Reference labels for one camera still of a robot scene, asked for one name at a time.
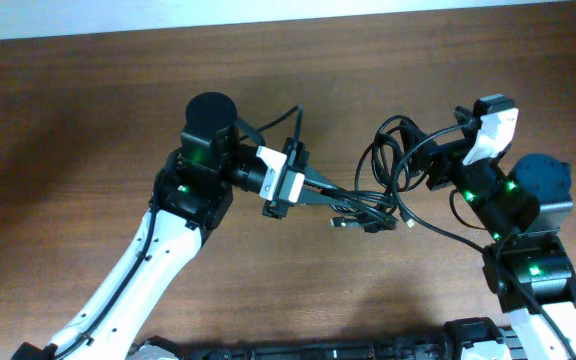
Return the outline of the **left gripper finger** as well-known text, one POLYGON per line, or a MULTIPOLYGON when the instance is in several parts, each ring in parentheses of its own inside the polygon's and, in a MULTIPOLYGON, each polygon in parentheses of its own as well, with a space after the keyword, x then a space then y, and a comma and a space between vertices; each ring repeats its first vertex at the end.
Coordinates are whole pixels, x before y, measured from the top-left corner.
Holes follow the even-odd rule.
POLYGON ((326 206, 347 206, 347 203, 327 196, 325 194, 315 192, 309 189, 303 189, 297 200, 298 205, 326 205, 326 206))
POLYGON ((338 186, 335 185, 331 180, 323 176, 317 170, 311 166, 306 166, 304 169, 304 184, 310 187, 318 189, 337 189, 338 186))

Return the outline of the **black USB cable blue plug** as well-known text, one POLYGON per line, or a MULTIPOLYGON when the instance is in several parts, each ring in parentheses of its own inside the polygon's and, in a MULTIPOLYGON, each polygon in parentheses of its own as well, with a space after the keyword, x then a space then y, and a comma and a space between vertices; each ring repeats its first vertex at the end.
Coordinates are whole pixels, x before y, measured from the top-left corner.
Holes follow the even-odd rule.
POLYGON ((360 156, 352 185, 352 190, 362 190, 360 188, 361 174, 364 169, 364 164, 368 162, 374 182, 381 187, 381 191, 375 192, 393 196, 397 203, 396 210, 400 208, 400 204, 396 200, 395 195, 414 190, 426 177, 426 174, 422 174, 421 172, 413 175, 410 174, 411 159, 403 162, 405 154, 400 136, 401 127, 399 123, 404 118, 409 117, 394 115, 380 125, 372 142, 360 156))

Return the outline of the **black cable small plug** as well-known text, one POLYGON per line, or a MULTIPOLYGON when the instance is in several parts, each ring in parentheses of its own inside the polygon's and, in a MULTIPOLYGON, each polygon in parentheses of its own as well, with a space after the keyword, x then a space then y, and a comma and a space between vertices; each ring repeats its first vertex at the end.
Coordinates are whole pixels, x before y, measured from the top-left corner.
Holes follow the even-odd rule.
POLYGON ((329 207, 338 214, 331 219, 335 228, 361 228, 367 233, 397 228, 398 220, 394 217, 397 203, 391 195, 345 189, 326 189, 321 194, 331 199, 329 207))

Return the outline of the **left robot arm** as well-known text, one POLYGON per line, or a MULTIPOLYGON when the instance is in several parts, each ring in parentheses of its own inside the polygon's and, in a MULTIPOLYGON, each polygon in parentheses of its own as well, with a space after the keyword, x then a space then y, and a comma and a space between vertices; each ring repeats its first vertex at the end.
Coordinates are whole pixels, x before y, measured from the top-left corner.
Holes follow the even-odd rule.
POLYGON ((233 201, 258 194, 281 219, 296 204, 333 204, 334 184, 308 166, 297 136, 282 151, 239 117, 219 92, 190 100, 181 145, 155 177, 150 208, 127 250, 77 315, 49 343, 23 343, 16 359, 124 359, 163 293, 204 246, 233 201))

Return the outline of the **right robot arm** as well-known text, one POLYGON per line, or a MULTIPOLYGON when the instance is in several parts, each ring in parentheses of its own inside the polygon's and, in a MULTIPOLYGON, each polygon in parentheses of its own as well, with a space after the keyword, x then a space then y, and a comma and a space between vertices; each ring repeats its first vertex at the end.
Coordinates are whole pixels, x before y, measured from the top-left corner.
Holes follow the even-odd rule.
POLYGON ((511 100, 479 100, 454 115, 463 137, 443 145, 402 121, 402 163, 425 173, 431 190, 452 186, 492 237, 483 272, 527 357, 576 359, 576 272, 559 238, 574 208, 570 167, 529 154, 501 170, 519 115, 511 100))

